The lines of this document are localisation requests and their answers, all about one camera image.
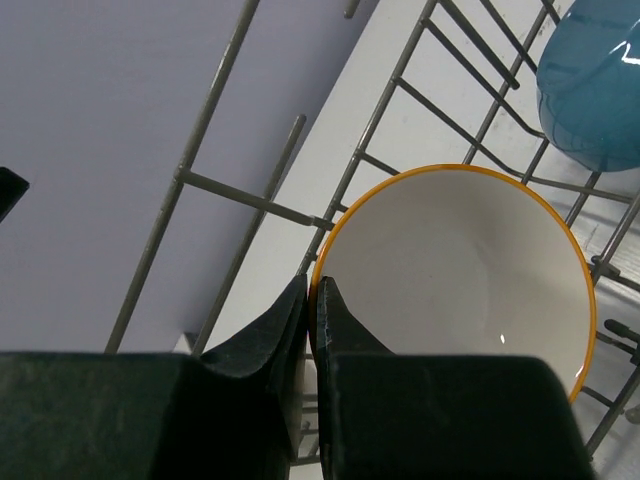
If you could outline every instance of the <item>white dishwasher wall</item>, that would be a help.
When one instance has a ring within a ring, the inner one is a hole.
[[[424,3],[424,0],[380,1],[300,150],[276,202],[304,213],[324,214]],[[520,41],[526,36],[541,6],[538,0],[495,0],[493,3]],[[567,0],[556,2],[556,8],[562,14],[570,3]],[[457,5],[503,62],[510,65],[515,51],[479,2],[458,2]],[[436,7],[432,19],[497,90],[502,79],[441,7]],[[551,20],[547,20],[531,49],[534,60],[539,59],[553,28]],[[493,102],[490,95],[428,32],[424,33],[403,77],[472,134],[478,130]],[[535,77],[523,67],[518,80],[521,88],[510,92],[507,99],[529,125],[539,129]],[[483,143],[510,166],[522,171],[531,160],[539,140],[523,132],[501,110]],[[407,170],[420,165],[461,162],[468,147],[463,138],[428,110],[404,92],[396,90],[367,152],[398,170]],[[482,154],[476,155],[474,164],[493,166]],[[547,150],[536,171],[537,176],[575,183],[584,183],[588,174],[553,148]],[[385,178],[387,175],[381,171],[362,165],[343,203],[350,205]],[[576,197],[565,191],[530,185],[545,196],[561,215],[568,212]],[[607,174],[599,187],[632,195],[640,187],[640,172]],[[623,210],[622,205],[608,201],[590,199],[587,202],[584,213],[573,227],[587,257],[600,253]],[[626,276],[636,281],[640,278],[638,232],[634,225],[613,261]],[[311,228],[270,215],[266,217],[240,269],[208,348],[229,338],[272,303],[295,274],[313,234]],[[605,319],[613,317],[636,330],[640,328],[637,296],[603,281],[598,288],[598,301],[600,327]],[[598,342],[587,385],[614,398],[631,369],[628,357]],[[638,402],[640,398],[636,393],[629,405]],[[574,410],[586,438],[602,418],[604,407],[581,395]],[[639,448],[639,429],[621,418],[596,452],[594,466],[602,478],[638,478],[640,459],[636,452]],[[310,478],[306,477],[309,468],[304,467],[304,477],[297,476],[302,475],[302,471],[296,473],[294,469],[292,478]]]

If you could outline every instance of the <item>dishwasher rack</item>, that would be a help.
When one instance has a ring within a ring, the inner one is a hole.
[[[591,276],[594,284],[601,278],[607,278],[613,282],[618,283],[628,289],[640,293],[640,284],[636,283],[629,278],[622,275],[620,270],[611,264],[614,253],[618,249],[622,239],[629,230],[633,220],[635,219],[638,211],[640,210],[640,192],[635,196],[626,196],[617,194],[614,192],[596,189],[596,184],[600,178],[600,173],[592,173],[587,182],[583,185],[577,185],[572,183],[566,183],[563,181],[553,180],[550,178],[539,177],[535,175],[536,168],[540,164],[545,151],[549,146],[549,141],[544,134],[540,131],[529,126],[525,120],[516,112],[512,105],[507,102],[507,93],[514,88],[518,88],[519,82],[516,78],[518,71],[525,66],[531,69],[535,73],[536,64],[529,55],[529,50],[536,38],[536,35],[543,26],[543,23],[550,18],[554,23],[560,21],[560,16],[553,6],[553,0],[539,0],[540,11],[535,18],[535,21],[531,25],[531,28],[521,42],[518,40],[514,32],[507,25],[502,18],[500,12],[492,4],[491,0],[478,0],[482,7],[486,10],[490,18],[495,22],[500,29],[504,38],[509,42],[513,48],[516,56],[513,63],[507,67],[499,56],[491,49],[487,42],[483,39],[480,33],[474,28],[472,22],[463,14],[463,12],[456,6],[452,0],[427,0],[425,6],[416,21],[411,35],[397,61],[397,64],[391,74],[391,77],[383,90],[383,93],[375,106],[373,114],[363,132],[357,147],[347,163],[343,176],[338,184],[338,187],[331,199],[331,202],[327,206],[327,209],[322,217],[310,216],[303,212],[299,212],[280,205],[273,201],[278,184],[282,179],[283,172],[290,159],[293,149],[296,145],[296,141],[302,131],[302,127],[305,122],[304,115],[300,115],[296,118],[289,138],[284,146],[282,156],[278,162],[275,171],[269,181],[269,184],[264,192],[263,197],[253,195],[249,192],[245,192],[229,185],[220,183],[214,179],[198,175],[191,171],[191,167],[194,163],[200,145],[206,134],[209,122],[215,112],[218,100],[220,99],[225,84],[229,78],[229,74],[236,60],[242,42],[250,27],[253,16],[260,3],[260,0],[246,0],[240,18],[232,35],[232,38],[224,52],[222,61],[215,74],[213,82],[211,84],[208,96],[199,114],[199,117],[195,123],[193,131],[189,137],[187,145],[185,147],[183,156],[174,172],[171,185],[166,194],[166,197],[162,203],[160,213],[153,225],[148,242],[143,251],[142,257],[135,271],[133,280],[130,284],[129,290],[126,294],[123,302],[120,314],[116,320],[112,334],[109,338],[108,344],[105,349],[105,353],[116,353],[124,337],[124,333],[129,324],[136,303],[141,294],[142,288],[145,284],[146,278],[149,274],[151,265],[158,251],[163,235],[167,229],[171,216],[176,207],[176,204],[180,198],[180,194],[185,185],[190,185],[216,195],[240,202],[245,205],[252,206],[256,209],[256,213],[251,221],[251,224],[246,232],[245,238],[240,244],[238,251],[233,259],[232,265],[225,278],[220,292],[214,302],[209,317],[201,329],[200,334],[195,338],[193,345],[193,354],[199,355],[205,348],[207,340],[215,326],[216,320],[222,310],[222,306],[229,294],[233,281],[240,269],[240,265],[252,243],[253,238],[256,235],[258,228],[262,222],[262,219],[266,213],[277,215],[292,222],[312,227],[316,229],[315,235],[311,244],[309,245],[304,258],[301,259],[298,273],[308,272],[313,262],[317,258],[318,249],[321,246],[322,240],[325,234],[331,230],[334,226],[332,222],[336,213],[345,212],[348,208],[344,205],[343,197],[347,191],[351,180],[353,179],[356,170],[362,164],[368,164],[379,170],[385,172],[388,175],[396,175],[396,170],[392,165],[385,163],[384,161],[375,158],[373,155],[367,152],[369,144],[376,133],[376,129],[380,124],[380,121],[385,114],[385,110],[389,105],[394,93],[397,90],[402,90],[416,102],[429,110],[433,115],[438,117],[460,137],[464,138],[469,144],[468,151],[465,157],[462,159],[462,163],[471,164],[474,161],[477,153],[483,154],[487,157],[497,169],[503,171],[520,180],[522,184],[535,183],[545,185],[548,187],[554,187],[566,191],[575,192],[578,194],[577,199],[571,207],[568,215],[565,218],[565,222],[571,227],[576,219],[581,214],[583,207],[590,196],[599,197],[612,202],[619,202],[627,205],[626,211],[623,214],[620,222],[617,224],[610,236],[606,246],[601,251],[600,255],[594,256],[591,259],[590,269]],[[358,7],[358,0],[352,0],[348,2],[345,10],[345,17],[350,18]],[[474,67],[474,65],[465,58],[464,54],[454,45],[454,43],[447,37],[445,33],[432,21],[432,13],[437,5],[443,7],[447,15],[455,22],[455,24],[464,32],[471,44],[481,53],[481,55],[487,60],[493,69],[502,77],[503,83],[499,89],[495,89],[489,81]],[[460,63],[462,67],[475,79],[478,84],[493,98],[493,104],[488,110],[484,121],[482,122],[479,130],[472,134],[461,127],[456,121],[454,121],[447,113],[438,108],[429,98],[423,95],[417,88],[409,83],[403,74],[405,69],[414,53],[418,42],[425,32],[429,32],[440,44],[448,51],[449,54]],[[498,112],[502,109],[509,115],[512,120],[519,125],[527,134],[539,139],[538,147],[535,152],[532,152],[531,161],[525,171],[516,170],[508,165],[508,163],[501,160],[496,154],[494,154],[484,143],[489,128],[492,122],[496,119]],[[607,413],[604,415],[602,421],[593,432],[591,438],[587,441],[586,447],[590,455],[593,455],[598,448],[607,432],[613,426],[616,419],[625,413],[628,421],[632,423],[640,423],[640,405],[627,409],[625,406],[634,391],[640,384],[640,349],[638,342],[640,342],[640,335],[631,331],[624,325],[615,320],[608,320],[605,322],[605,327],[613,333],[612,335],[604,332],[597,332],[597,339],[601,342],[607,343],[617,347],[624,355],[630,355],[632,363],[636,365],[635,370],[625,383],[622,390],[611,400],[606,398],[601,393],[589,388],[583,387],[582,393],[591,396],[597,401],[601,402],[607,407]],[[308,402],[316,402],[315,396],[305,396],[305,400]],[[317,406],[306,406],[304,413],[317,412]],[[310,423],[306,422],[302,426],[303,436],[316,435],[317,429],[311,429]],[[317,438],[311,445],[306,456],[302,456],[298,460],[298,464],[315,463],[319,461],[318,442]]]

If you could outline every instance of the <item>white bowl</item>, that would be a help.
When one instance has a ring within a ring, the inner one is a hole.
[[[312,299],[324,276],[396,353],[539,357],[570,401],[587,374],[596,306],[580,247],[539,195],[493,170],[434,165],[373,188],[329,235]]]

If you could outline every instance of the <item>rack bar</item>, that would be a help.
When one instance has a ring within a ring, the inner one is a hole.
[[[413,55],[413,52],[415,51],[418,45],[418,42],[420,41],[420,37],[424,32],[423,23],[427,18],[431,16],[431,14],[433,13],[433,10],[436,8],[437,3],[438,3],[438,0],[427,0],[427,3],[425,4],[422,12],[420,13],[420,18],[416,22],[415,26],[413,27],[413,30],[411,31],[411,34],[409,35],[409,39],[407,40],[407,43],[405,44],[402,50],[402,53],[400,54],[400,58],[398,59],[398,62],[396,63],[395,68],[393,69],[391,78],[389,79],[389,81],[387,82],[387,85],[382,91],[380,100],[378,100],[378,103],[376,104],[373,110],[373,114],[371,115],[371,118],[369,119],[369,122],[367,123],[367,126],[365,127],[364,132],[360,137],[360,140],[358,141],[358,145],[356,146],[356,149],[353,155],[351,156],[349,163],[347,164],[347,168],[342,174],[342,178],[340,179],[340,182],[338,183],[338,187],[336,188],[336,191],[333,194],[331,202],[329,203],[329,207],[327,207],[327,210],[325,211],[325,214],[323,216],[324,219],[333,218],[333,216],[336,213],[335,206],[340,204],[340,202],[342,202],[342,198],[344,197],[344,194],[347,191],[347,187],[349,186],[349,183],[353,179],[353,175],[355,174],[356,169],[360,164],[361,155],[362,153],[365,152],[365,150],[369,146],[369,143],[371,142],[371,138],[373,137],[373,134],[378,128],[378,125],[380,124],[380,120],[382,120],[382,115],[384,115],[384,112],[386,111],[387,107],[389,106],[389,102],[391,101],[391,97],[393,97],[393,94],[396,89],[396,83],[394,81],[394,78],[401,76],[404,73],[405,69],[407,68],[407,64],[411,59],[411,55]],[[298,273],[306,273],[309,270],[309,267],[311,266],[311,262],[313,261],[312,260],[313,256],[316,255],[318,248],[320,248],[320,244],[322,243],[323,238],[324,238],[324,232],[321,230],[316,231],[315,235],[313,236],[313,239],[311,240],[311,243],[309,244],[309,247],[307,248],[307,252],[304,258],[302,259],[302,262],[298,267]]]
[[[369,165],[373,165],[374,167],[382,170],[383,172],[388,173],[391,176],[394,176],[394,175],[397,175],[397,174],[400,173],[400,171],[398,171],[395,168],[387,165],[383,161],[378,160],[373,155],[369,155],[368,153],[361,152],[360,153],[360,159],[365,161],[365,162],[367,162]]]
[[[611,272],[609,269],[604,269],[601,273],[601,276],[611,280],[612,282],[617,283],[618,285],[622,285],[623,287],[627,287],[634,292],[640,293],[640,283],[634,282],[630,278],[623,277],[622,275],[615,274]]]
[[[640,345],[640,334],[631,330],[624,323],[620,323],[613,318],[609,318],[604,321],[604,328],[620,338],[631,340],[633,343]]]
[[[522,173],[518,172],[517,170],[514,170],[511,167],[508,167],[507,173],[513,175],[514,177],[519,177],[519,178],[522,177]],[[530,181],[533,183],[539,183],[540,185],[546,185],[548,187],[560,188],[562,190],[570,190],[572,192],[577,192],[577,193],[585,193],[593,197],[613,200],[614,202],[629,204],[633,201],[631,197],[628,197],[626,195],[618,195],[617,193],[605,192],[604,190],[590,189],[582,185],[573,185],[571,183],[558,182],[556,180],[549,180],[547,178],[531,177]]]
[[[553,6],[553,0],[540,0],[542,5],[544,5],[545,10],[549,14],[551,20],[556,25],[560,23],[560,15],[558,15],[558,11]]]
[[[601,393],[596,392],[593,388],[583,386],[580,391],[586,395],[589,395],[591,398],[599,401],[606,407],[609,407],[609,408],[613,407],[613,402],[611,400],[609,400],[607,397],[605,397]]]
[[[531,177],[533,177],[533,173],[535,172],[536,168],[538,167],[538,164],[540,163],[540,160],[542,160],[542,157],[544,156],[544,152],[547,151],[548,146],[549,146],[549,140],[547,140],[546,138],[542,142],[540,142],[540,145],[536,150],[536,154],[533,156],[531,163],[527,167],[527,171],[524,172],[524,175],[522,177],[522,180],[520,180],[520,183],[522,183],[523,185],[526,185],[527,183],[529,183],[529,181],[531,180]]]
[[[473,64],[467,60],[467,57],[458,49],[456,46],[447,38],[447,36],[438,28],[438,26],[433,23],[432,20],[425,21],[425,28],[431,32],[431,34],[436,37],[436,39],[442,44],[444,48],[460,63],[467,72],[471,74],[471,76],[484,88],[489,95],[493,97],[493,99],[500,104],[502,108],[513,118],[513,120],[520,125],[520,127],[530,135],[538,138],[545,138],[544,133],[539,132],[529,125],[527,122],[523,120],[523,118],[518,115],[518,113],[513,109],[513,107],[502,97],[500,93],[491,86],[489,81],[482,76],[482,74],[478,71]]]
[[[496,7],[493,6],[491,0],[480,0],[480,3],[485,8],[487,13],[491,16],[491,19],[496,22],[498,28],[500,28],[502,33],[504,33],[504,36],[507,37],[509,43],[511,43],[511,46],[515,48],[516,52],[518,52],[518,55],[522,57],[524,63],[527,64],[527,66],[533,73],[536,73],[538,71],[536,63],[529,56],[529,53],[524,49],[524,47],[518,40],[518,37],[516,37],[511,28],[509,28],[507,22],[504,21],[504,18],[502,18],[502,16],[500,15],[500,12],[498,12],[498,10],[496,10]]]
[[[452,0],[440,0],[440,5],[445,9],[453,21],[460,27],[465,35],[471,40],[476,48],[482,53],[484,58],[491,64],[493,68],[500,74],[505,82],[509,84],[511,88],[517,90],[520,88],[520,83],[516,80],[516,77],[500,60],[498,55],[491,50],[491,47],[484,41],[482,35],[473,27],[471,22],[464,16],[464,13],[455,5]]]
[[[607,242],[604,250],[602,250],[602,254],[600,254],[599,256],[599,261],[595,264],[593,270],[591,270],[591,278],[593,279],[594,285],[600,279],[600,276],[602,275],[604,269],[609,265],[609,262],[613,258],[613,255],[616,253],[618,246],[622,242],[622,239],[629,230],[631,223],[636,218],[636,215],[639,211],[640,192],[636,194],[635,198],[633,199],[627,210],[624,212],[624,215],[622,215],[620,223],[618,223],[616,229],[609,238],[609,242]]]
[[[538,35],[538,32],[542,28],[542,25],[544,24],[544,21],[546,18],[547,18],[547,10],[543,7],[540,10],[540,12],[538,12],[538,16],[533,22],[533,25],[531,26],[529,33],[527,33],[527,37],[524,39],[524,42],[522,42],[522,48],[524,48],[525,52],[528,52],[529,49],[531,49],[531,46],[533,45],[533,42],[536,39],[536,35]],[[509,72],[511,72],[511,74],[514,76],[517,75],[518,71],[520,71],[520,67],[522,66],[522,63],[523,63],[522,57],[520,55],[516,56],[516,59],[511,64],[511,68],[509,69]],[[498,90],[498,93],[502,98],[506,97],[507,92],[509,92],[509,88],[510,88],[510,85],[508,82],[505,81],[502,83],[500,90]],[[482,121],[480,128],[478,129],[478,133],[476,134],[475,138],[478,142],[482,142],[484,140],[484,137],[487,135],[487,132],[489,131],[489,127],[491,127],[491,124],[493,123],[493,120],[496,118],[496,115],[498,114],[499,109],[500,109],[500,104],[494,101],[493,104],[491,105],[491,108],[487,112],[487,115],[484,117],[484,120]],[[477,152],[478,152],[478,149],[474,145],[471,145],[462,163],[465,165],[471,164],[471,162],[473,161],[473,157],[475,157]]]
[[[622,390],[613,401],[613,407],[607,410],[602,421],[591,435],[591,438],[587,441],[586,448],[589,455],[593,455],[604,440],[604,437],[609,433],[609,430],[611,430],[615,421],[624,412],[625,405],[635,392],[636,388],[638,388],[638,385],[640,385],[640,366],[635,368],[627,382],[624,384],[624,387],[622,387]]]
[[[600,179],[600,173],[593,172],[589,176],[587,183],[584,184],[585,188],[588,188],[590,190],[593,189],[593,187],[596,186],[596,183],[598,182],[599,179]],[[578,215],[580,215],[580,212],[582,211],[582,207],[584,207],[584,204],[587,203],[588,198],[589,198],[588,193],[581,193],[580,195],[578,195],[578,198],[576,199],[575,203],[571,207],[571,210],[569,211],[567,218],[564,219],[564,222],[569,226],[569,228],[571,228],[573,223],[578,218]]]
[[[169,221],[171,220],[176,205],[178,204],[178,200],[180,199],[182,189],[184,188],[181,175],[185,170],[189,170],[193,166],[196,156],[198,155],[198,151],[202,145],[202,140],[207,132],[207,128],[211,122],[211,118],[213,117],[216,107],[218,106],[218,101],[220,100],[222,91],[227,84],[227,80],[231,74],[231,69],[236,62],[238,53],[240,52],[240,47],[242,47],[242,43],[247,36],[249,25],[251,25],[251,21],[253,20],[259,3],[260,0],[246,0],[242,7],[240,17],[231,36],[231,40],[229,40],[229,43],[227,44],[222,60],[220,61],[218,69],[213,77],[209,93],[207,94],[205,103],[200,110],[200,114],[198,115],[198,119],[196,120],[191,135],[189,136],[189,140],[187,141],[180,162],[173,174],[173,179],[171,180],[169,189],[162,201],[158,217],[151,228],[151,233],[149,234],[149,238],[138,262],[138,266],[133,274],[133,279],[131,280],[131,284],[129,285],[129,289],[125,295],[122,307],[120,308],[120,313],[118,314],[113,330],[111,331],[104,353],[116,353],[118,348],[120,348],[125,331],[131,321],[133,311],[140,299],[142,288],[149,276],[151,265],[158,253],[160,243],[167,231]]]
[[[214,193],[221,197],[228,198],[229,200],[257,208],[258,210],[264,210],[267,213],[272,213],[273,215],[291,220],[294,223],[298,223],[306,227],[318,227],[324,230],[331,230],[334,226],[333,223],[323,218],[305,215],[304,213],[300,213],[289,207],[285,207],[284,205],[270,202],[262,197],[258,197],[257,195],[253,195],[249,192],[245,192],[244,190],[240,190],[239,188],[232,187],[197,173],[184,171],[182,172],[181,178],[184,183],[191,185],[192,187]]]
[[[415,100],[418,101],[423,107],[427,108],[431,113],[433,113],[436,117],[446,123],[453,131],[455,131],[458,135],[464,138],[467,142],[475,145],[478,150],[480,150],[483,154],[485,154],[489,160],[498,165],[503,170],[513,174],[519,174],[522,176],[520,172],[514,170],[509,167],[506,163],[500,160],[491,150],[485,147],[482,143],[478,142],[473,136],[467,132],[464,128],[462,128],[455,120],[453,120],[449,115],[444,113],[441,109],[439,109],[431,100],[422,95],[413,85],[407,82],[404,78],[398,77],[396,78],[396,83],[400,88],[402,88],[405,92],[411,95]]]
[[[269,183],[267,184],[263,193],[263,198],[268,202],[273,201],[273,197],[275,196],[278,185],[282,180],[284,171],[287,168],[289,161],[291,160],[291,155],[293,154],[293,150],[298,143],[298,139],[300,138],[306,121],[307,117],[305,115],[298,115],[293,122],[293,127],[291,127],[291,131],[289,132],[289,136],[287,137],[287,141],[282,150],[282,154],[280,155],[280,159],[278,160],[278,163],[276,164],[273,173],[271,174],[271,178],[269,179]],[[207,346],[207,342],[209,341],[209,337],[211,337],[211,332],[213,331],[218,318],[220,317],[222,307],[224,306],[224,303],[227,301],[227,297],[231,292],[233,282],[235,282],[236,277],[238,276],[240,266],[247,256],[249,247],[251,247],[253,239],[258,233],[258,229],[260,228],[260,225],[262,225],[262,221],[264,220],[265,215],[266,212],[264,210],[258,210],[253,215],[251,223],[249,224],[249,228],[247,229],[247,232],[242,239],[242,243],[238,247],[233,260],[231,261],[231,266],[229,267],[222,285],[220,286],[218,295],[216,295],[216,299],[213,302],[211,310],[209,311],[209,315],[202,325],[200,333],[198,334],[198,337],[193,345],[193,349],[191,351],[192,355],[199,356],[202,354],[202,352],[204,352],[204,349]]]
[[[347,2],[347,7],[344,9],[344,18],[353,18],[353,16],[356,14],[356,10],[358,10],[359,5],[360,0],[349,0]]]
[[[596,338],[602,343],[606,343],[607,345],[616,347],[617,349],[622,350],[623,352],[628,353],[629,355],[635,355],[636,353],[635,348],[633,348],[630,345],[627,345],[624,342],[621,342],[620,340],[610,337],[606,333],[596,332]]]

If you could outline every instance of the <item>blue bowl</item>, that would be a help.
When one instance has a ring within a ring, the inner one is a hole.
[[[593,171],[640,167],[640,0],[576,0],[536,80],[553,145]]]

